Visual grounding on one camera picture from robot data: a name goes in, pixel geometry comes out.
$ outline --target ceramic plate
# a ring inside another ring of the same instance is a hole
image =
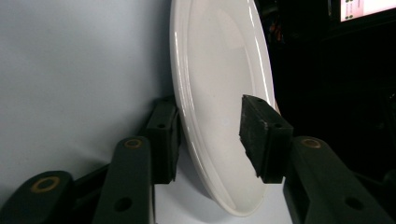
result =
[[[195,167],[211,197],[245,217],[266,185],[239,140],[242,95],[275,105],[262,25],[252,0],[174,0],[171,60],[177,105]]]

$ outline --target black plastic bracket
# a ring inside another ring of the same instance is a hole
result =
[[[120,141],[108,167],[94,224],[153,223],[151,152],[149,140]]]
[[[284,194],[293,223],[395,223],[325,142],[301,136],[292,145]]]
[[[293,127],[263,99],[244,95],[239,135],[257,176],[282,183],[289,160]]]

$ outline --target computer monitor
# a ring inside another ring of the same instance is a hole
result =
[[[396,8],[396,0],[340,0],[341,21],[350,21]]]

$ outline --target brass screw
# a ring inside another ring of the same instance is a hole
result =
[[[46,181],[52,181],[52,183],[49,186],[46,186],[44,188],[40,188],[40,184],[46,182]],[[58,176],[49,176],[49,177],[44,177],[44,178],[40,178],[39,180],[37,180],[33,186],[30,188],[30,191],[32,191],[33,193],[45,193],[48,191],[51,191],[53,189],[55,189],[59,183],[61,182],[61,179]]]
[[[128,141],[126,141],[126,142],[124,143],[124,146],[125,146],[125,147],[132,148],[132,149],[139,148],[139,147],[141,147],[142,145],[143,145],[142,140],[137,139],[137,138],[130,139],[130,140],[128,140]]]
[[[321,144],[317,140],[311,139],[311,138],[306,138],[301,141],[301,143],[306,146],[306,147],[314,147],[314,148],[320,148]]]

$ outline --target white table surface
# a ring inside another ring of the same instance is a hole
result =
[[[169,12],[170,0],[0,1],[0,207],[34,175],[108,163],[173,93]],[[291,223],[281,186],[250,217],[224,212],[184,146],[156,204],[158,224]]]

